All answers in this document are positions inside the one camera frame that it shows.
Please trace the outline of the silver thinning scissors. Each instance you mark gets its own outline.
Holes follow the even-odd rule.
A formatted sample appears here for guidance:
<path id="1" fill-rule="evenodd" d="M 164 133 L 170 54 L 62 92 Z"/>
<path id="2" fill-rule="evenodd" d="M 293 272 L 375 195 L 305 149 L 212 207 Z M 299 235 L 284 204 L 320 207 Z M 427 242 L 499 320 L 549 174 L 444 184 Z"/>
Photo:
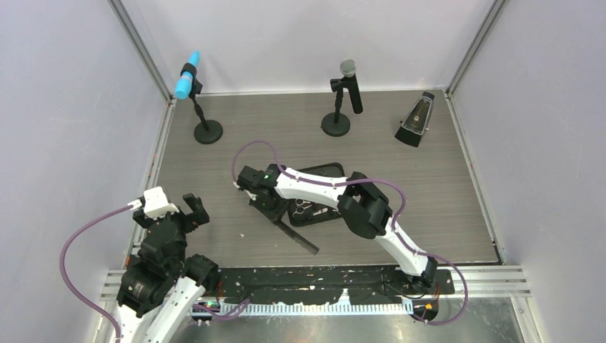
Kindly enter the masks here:
<path id="1" fill-rule="evenodd" d="M 295 219 L 316 219 L 321 214 L 327 214 L 329 207 L 303 199 L 294 200 L 294 208 L 289 212 Z"/>

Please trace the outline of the black zipper tool case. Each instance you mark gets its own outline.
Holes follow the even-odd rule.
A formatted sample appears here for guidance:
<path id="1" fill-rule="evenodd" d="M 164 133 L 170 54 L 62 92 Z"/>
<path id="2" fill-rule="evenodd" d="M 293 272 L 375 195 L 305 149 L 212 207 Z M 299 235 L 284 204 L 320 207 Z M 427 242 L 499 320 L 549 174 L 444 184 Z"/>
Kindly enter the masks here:
<path id="1" fill-rule="evenodd" d="M 311 174 L 320 177 L 328 177 L 328 178 L 342 178 L 345 177 L 344 168 L 338 162 L 332 162 L 328 164 L 321 164 L 318 166 L 311 166 L 304 169 L 300 169 L 301 173 Z M 289 212 L 294 208 L 294 200 L 295 198 L 289 199 L 289 205 L 287 207 L 287 214 L 289 217 L 290 224 L 293 227 L 305 227 L 314 224 L 320 224 L 322 222 L 328 222 L 335 219 L 341 219 L 342 215 L 334 208 L 329 207 L 329 211 L 327 214 L 321 214 L 316 219 L 295 219 L 293 216 L 289 214 Z"/>

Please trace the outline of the black comb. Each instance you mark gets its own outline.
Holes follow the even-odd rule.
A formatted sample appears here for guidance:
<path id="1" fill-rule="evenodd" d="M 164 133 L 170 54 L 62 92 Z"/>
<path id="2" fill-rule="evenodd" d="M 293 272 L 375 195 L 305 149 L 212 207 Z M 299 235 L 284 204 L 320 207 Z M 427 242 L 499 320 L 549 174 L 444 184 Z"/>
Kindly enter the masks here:
<path id="1" fill-rule="evenodd" d="M 278 220 L 274 223 L 283 233 L 285 233 L 290 239 L 304 248 L 312 255 L 316 255 L 319 252 L 319 247 L 305 239 L 301 234 L 297 233 L 293 228 L 285 224 L 282 220 Z"/>

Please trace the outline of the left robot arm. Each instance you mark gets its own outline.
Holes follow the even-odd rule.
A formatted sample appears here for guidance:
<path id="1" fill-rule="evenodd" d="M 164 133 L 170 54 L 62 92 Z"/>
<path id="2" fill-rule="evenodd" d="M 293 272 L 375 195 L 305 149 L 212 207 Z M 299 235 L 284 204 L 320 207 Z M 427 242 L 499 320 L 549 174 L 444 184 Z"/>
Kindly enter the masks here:
<path id="1" fill-rule="evenodd" d="M 198 298 L 218 290 L 218 265 L 186 255 L 187 234 L 209 223 L 209 215 L 199 197 L 185 194 L 183 200 L 189 213 L 157 187 L 132 203 L 132 219 L 147 233 L 121 277 L 118 342 L 168 342 Z"/>

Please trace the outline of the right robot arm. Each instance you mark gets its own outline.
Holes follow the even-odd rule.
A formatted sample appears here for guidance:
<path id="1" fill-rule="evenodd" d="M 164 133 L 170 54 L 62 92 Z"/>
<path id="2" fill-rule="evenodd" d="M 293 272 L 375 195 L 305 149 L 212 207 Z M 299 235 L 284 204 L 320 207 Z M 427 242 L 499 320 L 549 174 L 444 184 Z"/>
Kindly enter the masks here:
<path id="1" fill-rule="evenodd" d="M 296 199 L 337 210 L 353 234 L 376 241 L 393 257 L 412 290 L 426 293 L 437 282 L 437 261 L 401 228 L 378 183 L 359 172 L 351 177 L 324 177 L 278 164 L 266 170 L 245 166 L 234 179 L 234 186 L 265 212 Z"/>

